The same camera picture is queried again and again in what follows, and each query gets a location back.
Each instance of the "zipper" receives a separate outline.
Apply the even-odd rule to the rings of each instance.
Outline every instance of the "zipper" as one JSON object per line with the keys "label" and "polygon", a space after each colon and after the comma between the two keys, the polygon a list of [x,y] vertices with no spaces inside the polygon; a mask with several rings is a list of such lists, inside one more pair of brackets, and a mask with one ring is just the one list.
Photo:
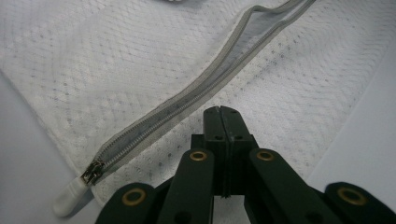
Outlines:
{"label": "zipper", "polygon": [[[100,181],[103,174],[109,175],[109,170],[115,164],[123,161],[143,141],[152,143],[157,140],[161,135],[155,133],[160,129],[162,129],[160,133],[163,133],[175,126],[177,122],[173,122],[172,126],[172,119],[176,117],[180,117],[178,120],[183,119],[203,104],[207,100],[206,98],[214,95],[228,83],[273,37],[297,20],[314,2],[315,0],[291,0],[281,7],[273,9],[261,6],[248,9],[212,64],[189,87],[103,144],[84,174],[73,180],[55,201],[53,205],[55,214],[60,217],[67,216],[89,186]],[[233,61],[231,65],[226,66],[224,70],[220,69],[244,32],[253,12],[268,13],[269,19],[271,17],[281,19],[270,26],[268,32],[242,56]]]}

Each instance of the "white table surface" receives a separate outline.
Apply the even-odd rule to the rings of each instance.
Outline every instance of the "white table surface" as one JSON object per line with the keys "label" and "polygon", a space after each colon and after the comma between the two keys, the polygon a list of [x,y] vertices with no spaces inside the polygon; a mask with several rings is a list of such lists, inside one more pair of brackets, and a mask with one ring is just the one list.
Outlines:
{"label": "white table surface", "polygon": [[[68,218],[51,202],[74,178],[22,98],[0,77],[0,223],[94,223],[101,207]],[[324,190],[346,181],[370,191],[396,211],[396,40],[345,126],[307,183]]]}

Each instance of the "zipper pull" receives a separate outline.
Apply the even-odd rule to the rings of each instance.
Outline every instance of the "zipper pull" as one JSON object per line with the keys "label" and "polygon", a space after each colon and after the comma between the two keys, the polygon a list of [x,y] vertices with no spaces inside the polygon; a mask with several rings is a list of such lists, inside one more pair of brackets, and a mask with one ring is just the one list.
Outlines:
{"label": "zipper pull", "polygon": [[82,176],[76,177],[62,190],[52,205],[52,210],[57,217],[65,217],[73,211],[89,186],[94,185],[102,176],[104,165],[102,161],[93,161]]}

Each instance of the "white mesh fabric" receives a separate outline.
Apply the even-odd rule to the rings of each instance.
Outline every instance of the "white mesh fabric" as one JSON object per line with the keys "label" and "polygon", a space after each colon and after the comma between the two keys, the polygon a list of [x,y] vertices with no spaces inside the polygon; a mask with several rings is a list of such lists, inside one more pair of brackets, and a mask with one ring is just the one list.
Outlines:
{"label": "white mesh fabric", "polygon": [[[1,69],[79,174],[109,137],[191,83],[253,3],[3,1]],[[103,204],[127,183],[170,177],[212,105],[240,111],[259,145],[306,178],[394,38],[395,5],[317,1],[215,97],[95,186],[96,199]],[[246,220],[235,200],[215,206],[214,223]]]}

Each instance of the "white zipper end cap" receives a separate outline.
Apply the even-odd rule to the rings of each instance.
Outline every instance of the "white zipper end cap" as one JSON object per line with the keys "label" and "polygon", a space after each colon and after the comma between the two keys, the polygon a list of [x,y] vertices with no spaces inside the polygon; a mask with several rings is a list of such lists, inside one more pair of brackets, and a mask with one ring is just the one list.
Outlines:
{"label": "white zipper end cap", "polygon": [[88,186],[81,177],[70,182],[52,205],[52,210],[57,217],[69,215],[81,200]]}

